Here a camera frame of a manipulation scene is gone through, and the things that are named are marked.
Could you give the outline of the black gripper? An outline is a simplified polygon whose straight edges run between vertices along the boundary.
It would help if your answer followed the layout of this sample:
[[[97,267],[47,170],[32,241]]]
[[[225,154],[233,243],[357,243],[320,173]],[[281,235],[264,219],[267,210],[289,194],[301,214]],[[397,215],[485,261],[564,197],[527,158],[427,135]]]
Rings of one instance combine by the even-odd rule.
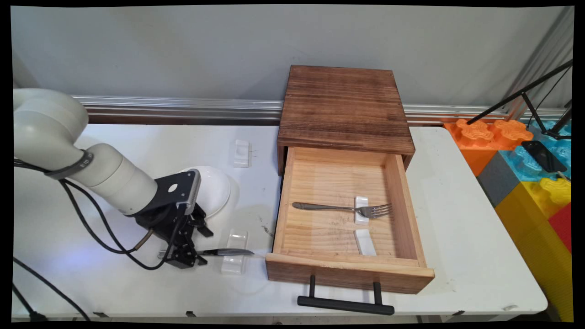
[[[195,228],[206,238],[213,237],[214,233],[207,227],[207,214],[198,204],[195,204],[189,215],[184,214],[184,207],[184,204],[178,206],[171,203],[149,211],[142,211],[134,215],[134,219],[140,227],[152,229],[155,236],[166,242],[170,242],[174,227],[179,223],[172,247],[165,256],[165,263],[180,269],[205,266],[207,260],[196,251],[192,239],[193,231]]]

